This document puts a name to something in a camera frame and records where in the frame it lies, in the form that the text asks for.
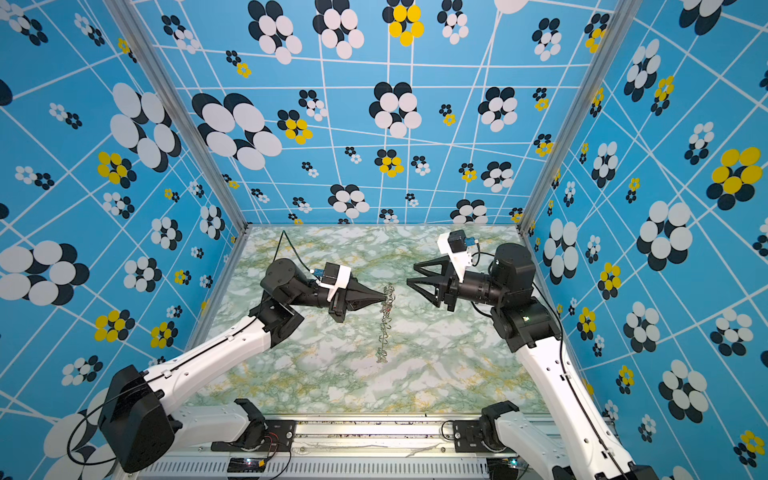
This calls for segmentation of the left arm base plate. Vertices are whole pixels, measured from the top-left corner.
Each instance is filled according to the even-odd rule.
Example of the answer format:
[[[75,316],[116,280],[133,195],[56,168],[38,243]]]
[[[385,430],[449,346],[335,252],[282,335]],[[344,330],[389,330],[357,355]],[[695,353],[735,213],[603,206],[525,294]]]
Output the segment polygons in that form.
[[[259,426],[249,426],[233,442],[211,444],[214,452],[288,452],[296,435],[296,420],[267,419]]]

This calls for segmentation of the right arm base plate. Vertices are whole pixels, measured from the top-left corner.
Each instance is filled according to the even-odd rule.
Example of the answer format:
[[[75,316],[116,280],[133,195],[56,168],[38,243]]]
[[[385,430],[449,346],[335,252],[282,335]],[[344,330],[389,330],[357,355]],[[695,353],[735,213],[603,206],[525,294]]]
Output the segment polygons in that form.
[[[455,420],[451,428],[458,453],[492,453],[500,448],[488,419]]]

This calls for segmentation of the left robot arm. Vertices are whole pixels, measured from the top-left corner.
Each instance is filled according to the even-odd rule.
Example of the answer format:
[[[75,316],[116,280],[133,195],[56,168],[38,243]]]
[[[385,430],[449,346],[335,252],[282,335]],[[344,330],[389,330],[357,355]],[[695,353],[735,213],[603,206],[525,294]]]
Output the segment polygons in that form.
[[[260,285],[260,303],[223,333],[162,364],[144,371],[128,366],[113,376],[98,427],[124,472],[141,471],[180,447],[273,446],[264,415],[247,399],[232,407],[184,405],[217,377],[288,339],[304,320],[297,307],[324,309],[341,323],[347,312],[387,298],[347,266],[328,263],[318,274],[304,274],[288,258],[273,261]]]

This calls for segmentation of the grey metal key ring plate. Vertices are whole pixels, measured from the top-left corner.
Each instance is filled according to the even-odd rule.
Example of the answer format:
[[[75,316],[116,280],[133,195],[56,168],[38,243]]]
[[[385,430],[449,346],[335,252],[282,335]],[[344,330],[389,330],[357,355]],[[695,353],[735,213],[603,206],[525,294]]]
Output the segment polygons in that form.
[[[381,322],[379,333],[379,346],[376,351],[376,360],[379,364],[387,363],[387,345],[389,332],[391,330],[391,313],[395,301],[395,287],[393,284],[387,284],[384,288],[385,299],[381,304]]]

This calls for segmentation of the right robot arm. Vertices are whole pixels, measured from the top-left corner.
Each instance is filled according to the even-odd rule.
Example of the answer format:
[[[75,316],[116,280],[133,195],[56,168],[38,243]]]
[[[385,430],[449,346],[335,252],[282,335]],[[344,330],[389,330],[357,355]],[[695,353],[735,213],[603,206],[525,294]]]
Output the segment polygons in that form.
[[[510,449],[543,479],[654,479],[635,462],[591,400],[565,347],[564,329],[534,293],[536,267],[520,244],[500,245],[485,273],[472,269],[465,241],[445,239],[438,258],[418,262],[407,284],[433,305],[489,306],[495,331],[534,381],[560,439],[534,426],[510,401],[484,408],[479,423],[493,451]]]

